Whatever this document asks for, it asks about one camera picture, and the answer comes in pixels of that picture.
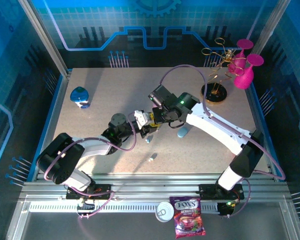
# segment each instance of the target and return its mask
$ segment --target fox's candy bag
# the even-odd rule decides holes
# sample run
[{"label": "fox's candy bag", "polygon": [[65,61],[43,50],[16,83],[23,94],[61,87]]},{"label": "fox's candy bag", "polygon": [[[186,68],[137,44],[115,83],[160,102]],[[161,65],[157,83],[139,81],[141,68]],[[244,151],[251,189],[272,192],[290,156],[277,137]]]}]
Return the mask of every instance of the fox's candy bag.
[{"label": "fox's candy bag", "polygon": [[171,196],[170,203],[174,208],[175,238],[206,235],[202,218],[199,197]]}]

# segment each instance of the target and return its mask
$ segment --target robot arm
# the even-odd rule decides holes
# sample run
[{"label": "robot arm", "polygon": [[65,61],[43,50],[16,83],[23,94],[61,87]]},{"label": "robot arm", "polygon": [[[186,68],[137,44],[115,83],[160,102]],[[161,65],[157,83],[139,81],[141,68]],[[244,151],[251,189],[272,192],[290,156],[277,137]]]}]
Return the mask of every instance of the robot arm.
[{"label": "robot arm", "polygon": [[[263,145],[261,132],[256,130],[251,134],[249,131],[231,124],[208,109],[210,114],[223,123],[236,128],[242,135],[230,132],[208,117],[199,99],[186,92],[176,97],[163,85],[159,85],[148,97],[157,107],[154,107],[152,112],[135,111],[135,120],[131,122],[136,133],[140,133],[142,138],[155,132],[164,123],[168,123],[170,127],[172,127],[170,124],[174,121],[181,122],[181,125],[189,123],[219,140],[236,155],[229,167],[218,179],[216,183],[217,188],[230,191],[242,178],[250,177],[263,153],[253,144],[244,140],[242,135],[253,138]],[[47,176],[56,184],[63,183],[79,191],[93,193],[96,188],[95,182],[84,172],[76,169],[80,158],[113,154],[117,150],[113,145],[120,147],[122,142],[132,135],[132,126],[127,123],[126,117],[122,113],[116,113],[112,116],[108,128],[98,136],[98,138],[106,142],[87,140],[75,144],[53,165]],[[58,135],[38,157],[38,167],[45,172],[61,151],[76,140],[77,138],[71,138],[66,133]]]}]

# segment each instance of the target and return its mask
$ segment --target small white object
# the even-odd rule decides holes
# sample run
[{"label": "small white object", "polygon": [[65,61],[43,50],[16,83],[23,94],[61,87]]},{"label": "small white object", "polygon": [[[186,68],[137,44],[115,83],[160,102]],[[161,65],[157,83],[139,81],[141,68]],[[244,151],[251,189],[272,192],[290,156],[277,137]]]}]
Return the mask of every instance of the small white object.
[{"label": "small white object", "polygon": [[148,112],[142,111],[134,111],[134,118],[136,123],[138,124],[139,129],[141,129],[144,125],[151,123],[151,117]]},{"label": "small white object", "polygon": [[174,207],[167,201],[161,202],[155,210],[156,219],[162,223],[166,223],[174,216]]}]

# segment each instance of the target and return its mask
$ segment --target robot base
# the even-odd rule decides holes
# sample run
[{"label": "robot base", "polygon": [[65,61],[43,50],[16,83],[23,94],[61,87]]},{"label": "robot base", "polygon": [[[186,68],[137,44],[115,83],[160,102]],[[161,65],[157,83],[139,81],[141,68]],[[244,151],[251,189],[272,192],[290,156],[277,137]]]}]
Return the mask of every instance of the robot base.
[{"label": "robot base", "polygon": [[232,201],[238,198],[245,199],[241,184],[234,185],[231,191],[222,189],[217,184],[200,184],[199,192],[201,200],[226,200]]},{"label": "robot base", "polygon": [[[96,184],[93,187],[95,189],[95,191],[94,191],[95,194],[103,193],[103,192],[111,190],[111,185],[110,184]],[[76,193],[70,187],[68,187],[68,190],[66,191],[65,199],[78,200],[80,198],[82,198],[82,195]],[[101,195],[101,196],[85,196],[85,198],[88,199],[88,200],[108,200],[110,198],[110,193],[109,194],[104,194],[104,195]]]}]

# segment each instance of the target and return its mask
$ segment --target table surface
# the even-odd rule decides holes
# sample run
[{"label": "table surface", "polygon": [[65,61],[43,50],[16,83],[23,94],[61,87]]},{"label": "table surface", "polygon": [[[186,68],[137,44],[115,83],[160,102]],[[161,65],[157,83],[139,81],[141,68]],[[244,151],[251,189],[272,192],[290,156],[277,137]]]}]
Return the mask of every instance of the table surface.
[{"label": "table surface", "polygon": [[[159,84],[161,77],[171,68],[74,68],[67,86],[62,109],[54,133],[67,133],[71,137],[96,137],[108,128],[113,114],[126,116],[135,110],[151,112],[148,95]],[[208,78],[210,68],[200,68]],[[219,71],[217,81],[224,79]],[[177,97],[188,92],[202,100],[200,90],[204,82],[201,75],[190,68],[178,68],[170,72],[163,85]],[[233,80],[225,80],[227,98],[219,104],[207,103],[216,114],[229,122],[253,132],[255,123],[244,90],[234,86]],[[70,101],[72,90],[82,86],[89,92],[89,108],[80,109]],[[77,167],[87,174],[104,173],[222,173],[235,157],[222,143],[204,131],[193,127],[184,138],[177,137],[179,129],[164,124],[146,143],[137,135],[135,148],[130,152],[117,151],[108,156],[82,158]],[[133,142],[130,137],[123,148]],[[157,157],[148,162],[149,157]],[[257,168],[268,171],[263,155]]]}]

